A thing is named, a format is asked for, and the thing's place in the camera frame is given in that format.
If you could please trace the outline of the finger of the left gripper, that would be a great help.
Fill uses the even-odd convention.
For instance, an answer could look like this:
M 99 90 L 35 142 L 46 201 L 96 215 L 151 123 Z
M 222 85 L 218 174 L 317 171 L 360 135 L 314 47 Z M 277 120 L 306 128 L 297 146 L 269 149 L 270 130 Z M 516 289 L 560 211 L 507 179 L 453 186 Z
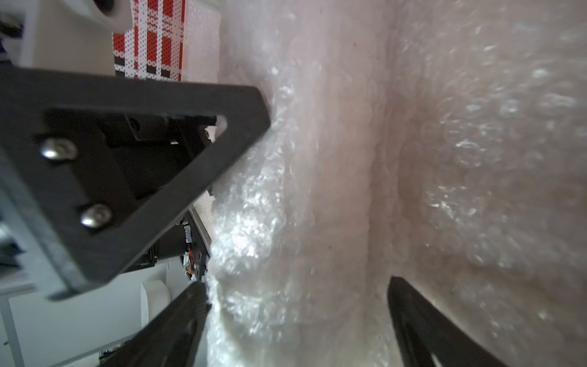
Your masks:
M 52 300 L 135 266 L 270 127 L 246 85 L 1 68 L 1 266 Z

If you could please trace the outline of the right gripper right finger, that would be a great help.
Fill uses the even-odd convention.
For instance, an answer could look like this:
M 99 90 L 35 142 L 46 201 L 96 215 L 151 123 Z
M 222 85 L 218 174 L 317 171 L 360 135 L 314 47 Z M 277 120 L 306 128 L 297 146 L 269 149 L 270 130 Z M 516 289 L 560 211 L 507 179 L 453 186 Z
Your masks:
M 503 366 L 405 279 L 393 277 L 388 309 L 405 366 Z

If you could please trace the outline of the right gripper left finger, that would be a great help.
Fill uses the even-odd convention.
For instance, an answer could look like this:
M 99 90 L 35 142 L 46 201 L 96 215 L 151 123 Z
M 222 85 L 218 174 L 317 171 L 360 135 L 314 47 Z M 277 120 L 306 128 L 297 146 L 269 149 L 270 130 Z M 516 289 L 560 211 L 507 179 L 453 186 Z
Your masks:
M 193 366 L 211 308 L 206 285 L 192 283 L 101 365 Z

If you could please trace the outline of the bubble wrap sheet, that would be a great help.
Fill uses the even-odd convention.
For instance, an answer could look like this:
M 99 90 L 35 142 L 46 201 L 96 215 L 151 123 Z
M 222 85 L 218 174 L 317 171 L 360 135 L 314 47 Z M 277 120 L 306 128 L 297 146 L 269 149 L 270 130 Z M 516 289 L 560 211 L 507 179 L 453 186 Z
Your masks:
M 213 188 L 209 366 L 399 366 L 405 278 L 511 366 L 586 364 L 584 1 L 190 1 L 271 128 Z

